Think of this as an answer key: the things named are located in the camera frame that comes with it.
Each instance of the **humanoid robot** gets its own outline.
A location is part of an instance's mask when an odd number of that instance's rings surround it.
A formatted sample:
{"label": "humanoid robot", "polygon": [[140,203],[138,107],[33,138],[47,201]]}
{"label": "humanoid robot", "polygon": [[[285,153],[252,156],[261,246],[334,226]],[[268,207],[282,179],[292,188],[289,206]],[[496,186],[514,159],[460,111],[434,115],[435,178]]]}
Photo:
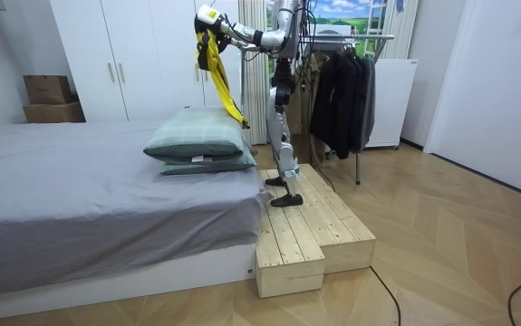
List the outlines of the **humanoid robot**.
{"label": "humanoid robot", "polygon": [[299,176],[298,161],[294,157],[290,130],[286,122],[285,105],[294,91],[291,64],[297,58],[304,0],[275,0],[272,12],[272,31],[262,32],[242,24],[231,24],[227,16],[203,5],[196,14],[196,25],[220,34],[226,43],[242,52],[267,53],[276,59],[275,75],[271,81],[266,110],[266,128],[278,168],[279,177],[266,180],[269,186],[286,187],[287,194],[273,199],[272,206],[299,206],[303,198],[294,189]]}

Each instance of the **robot leg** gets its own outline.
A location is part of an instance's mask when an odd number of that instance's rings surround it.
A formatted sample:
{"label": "robot leg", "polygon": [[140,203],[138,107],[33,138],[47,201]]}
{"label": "robot leg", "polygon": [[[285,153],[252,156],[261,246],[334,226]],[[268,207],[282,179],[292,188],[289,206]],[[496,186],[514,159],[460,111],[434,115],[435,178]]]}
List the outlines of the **robot leg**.
{"label": "robot leg", "polygon": [[273,199],[270,204],[277,207],[298,206],[303,204],[302,196],[296,194],[294,188],[294,181],[299,174],[298,160],[294,157],[294,149],[290,143],[290,130],[284,108],[276,107],[275,96],[276,87],[272,87],[266,110],[266,128],[279,177],[268,179],[266,184],[284,186],[287,194],[284,197]]}

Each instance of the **pillow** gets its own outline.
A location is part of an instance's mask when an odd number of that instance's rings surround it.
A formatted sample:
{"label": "pillow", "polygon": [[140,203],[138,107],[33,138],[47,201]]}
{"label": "pillow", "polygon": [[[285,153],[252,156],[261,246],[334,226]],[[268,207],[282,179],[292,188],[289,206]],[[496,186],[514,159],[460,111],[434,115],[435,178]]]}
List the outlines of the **pillow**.
{"label": "pillow", "polygon": [[256,161],[248,149],[240,158],[232,159],[219,163],[201,163],[201,164],[170,164],[164,163],[161,174],[164,176],[197,174],[197,173],[213,173],[224,171],[236,171],[240,169],[252,168],[256,166]]}
{"label": "pillow", "polygon": [[190,164],[201,157],[227,162],[246,149],[242,127],[222,107],[185,108],[164,123],[143,152],[173,164]]}

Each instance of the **herringbone floor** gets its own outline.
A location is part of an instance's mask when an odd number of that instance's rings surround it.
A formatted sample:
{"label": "herringbone floor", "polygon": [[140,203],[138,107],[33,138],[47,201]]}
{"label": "herringbone floor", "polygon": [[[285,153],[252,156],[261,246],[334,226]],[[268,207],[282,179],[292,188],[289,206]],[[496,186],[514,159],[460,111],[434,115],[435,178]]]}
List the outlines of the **herringbone floor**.
{"label": "herringbone floor", "polygon": [[[272,168],[266,148],[259,167]],[[377,237],[373,266],[403,325],[507,326],[507,296],[521,283],[521,194],[401,146],[321,169]],[[521,326],[521,293],[515,298]],[[395,325],[391,297],[370,270],[329,274],[323,288],[258,299],[231,283],[0,320],[0,325]]]}

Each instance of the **curtain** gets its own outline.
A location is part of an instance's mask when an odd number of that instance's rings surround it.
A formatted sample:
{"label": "curtain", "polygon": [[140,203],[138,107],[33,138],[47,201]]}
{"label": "curtain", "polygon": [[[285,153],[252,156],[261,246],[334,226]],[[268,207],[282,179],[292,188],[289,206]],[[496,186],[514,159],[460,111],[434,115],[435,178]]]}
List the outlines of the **curtain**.
{"label": "curtain", "polygon": [[397,12],[396,0],[387,2],[383,34],[395,35],[395,39],[387,41],[381,54],[382,59],[408,59],[417,5],[419,0],[403,0],[404,10]]}
{"label": "curtain", "polygon": [[[258,31],[266,29],[265,0],[238,0],[239,21]],[[247,53],[245,58],[251,60],[258,53]],[[250,122],[247,132],[252,145],[266,144],[266,102],[268,96],[268,57],[258,54],[254,60],[242,63],[242,99],[241,110]]]}

